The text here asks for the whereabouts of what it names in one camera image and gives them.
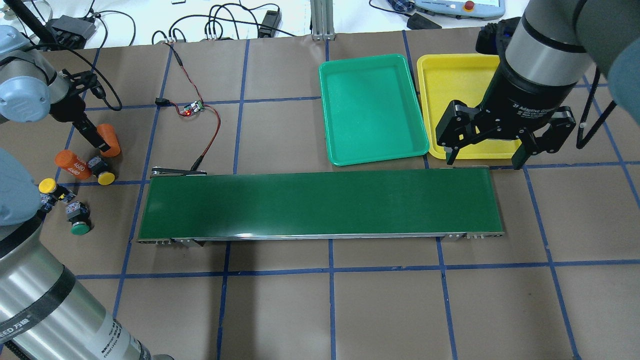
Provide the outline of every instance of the light blue control device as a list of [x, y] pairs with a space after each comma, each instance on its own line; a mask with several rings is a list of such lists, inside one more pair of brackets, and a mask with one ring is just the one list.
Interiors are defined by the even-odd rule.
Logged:
[[444, 1], [415, 0], [416, 10], [429, 15], [446, 15], [456, 19], [470, 17], [482, 20], [498, 19], [504, 15], [505, 0]]

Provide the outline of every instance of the plastic tray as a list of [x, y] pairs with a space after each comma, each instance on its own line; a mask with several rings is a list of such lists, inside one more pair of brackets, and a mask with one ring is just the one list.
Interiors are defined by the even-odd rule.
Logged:
[[[431, 155], [446, 158], [444, 148], [437, 145], [436, 125], [447, 105], [453, 99], [478, 105], [499, 63], [498, 56], [482, 54], [424, 55], [418, 59], [420, 101]], [[462, 148], [458, 159], [510, 159], [519, 146], [520, 140], [485, 140]]]
[[328, 61], [319, 75], [331, 163], [407, 158], [429, 150], [404, 56]]

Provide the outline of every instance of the white background surface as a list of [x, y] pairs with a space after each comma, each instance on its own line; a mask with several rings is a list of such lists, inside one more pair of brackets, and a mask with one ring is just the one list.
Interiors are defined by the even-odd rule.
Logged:
[[[91, 0], [48, 0], [53, 7], [54, 18], [60, 15], [68, 15], [71, 17], [82, 17], [87, 13]], [[521, 16], [528, 0], [504, 0], [506, 12], [502, 18]], [[266, 2], [278, 4], [282, 9], [281, 29], [295, 35], [306, 35], [310, 33], [309, 24], [311, 21], [311, 9], [309, 0], [243, 0], [243, 5], [253, 8]], [[93, 9], [95, 11], [102, 10], [119, 10], [131, 15], [138, 27], [134, 45], [151, 44], [151, 35], [155, 30], [168, 31], [171, 24], [182, 16], [190, 14], [208, 14], [209, 8], [215, 4], [237, 3], [237, 0], [186, 0], [184, 4], [171, 4], [171, 0], [96, 0]], [[372, 0], [372, 4], [376, 6], [390, 9], [386, 0]], [[41, 1], [37, 1], [36, 5], [45, 17], [48, 17], [49, 9]], [[273, 6], [255, 10], [255, 16], [258, 22], [262, 21], [267, 10], [272, 10]], [[237, 20], [252, 21], [251, 16], [244, 12], [240, 7], [231, 7]], [[221, 10], [219, 17], [228, 17], [224, 10]], [[380, 31], [396, 31], [407, 29], [407, 17], [393, 13], [386, 13], [381, 10], [371, 8], [368, 0], [334, 0], [333, 1], [333, 20], [336, 33], [369, 33]], [[443, 28], [464, 28], [483, 26], [487, 21], [475, 19], [457, 20], [444, 16], [429, 16], [429, 19], [441, 25]], [[131, 21], [120, 14], [110, 13], [104, 14], [102, 18], [107, 24], [109, 37], [105, 43], [105, 47], [128, 45], [131, 40], [133, 28]], [[188, 42], [200, 41], [204, 38], [204, 24], [206, 18], [190, 18], [178, 23], [177, 27], [185, 32]], [[236, 31], [231, 22], [223, 22], [225, 25], [224, 35], [226, 37], [236, 38]], [[0, 24], [9, 24], [16, 27], [19, 31], [22, 26], [17, 20], [7, 21], [0, 19]], [[87, 48], [95, 48], [100, 46], [104, 39], [104, 29], [102, 24], [96, 22], [96, 33], [87, 42]], [[238, 24], [240, 38], [255, 38], [255, 26]]]

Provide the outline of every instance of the power adapter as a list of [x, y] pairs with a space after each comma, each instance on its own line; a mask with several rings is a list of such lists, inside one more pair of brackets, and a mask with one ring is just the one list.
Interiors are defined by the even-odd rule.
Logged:
[[273, 38], [276, 35], [275, 29], [280, 26], [280, 21], [282, 21], [282, 13], [280, 10], [277, 12], [273, 10], [268, 10], [264, 15], [264, 19], [262, 20], [262, 24], [260, 25], [260, 29], [258, 30], [259, 38]]

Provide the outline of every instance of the green tray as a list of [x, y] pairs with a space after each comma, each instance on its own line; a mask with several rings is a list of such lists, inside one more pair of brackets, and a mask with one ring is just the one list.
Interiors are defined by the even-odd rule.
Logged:
[[153, 177], [138, 241], [500, 236], [488, 168]]
[[404, 56], [328, 61], [319, 75], [331, 163], [408, 158], [429, 150]]

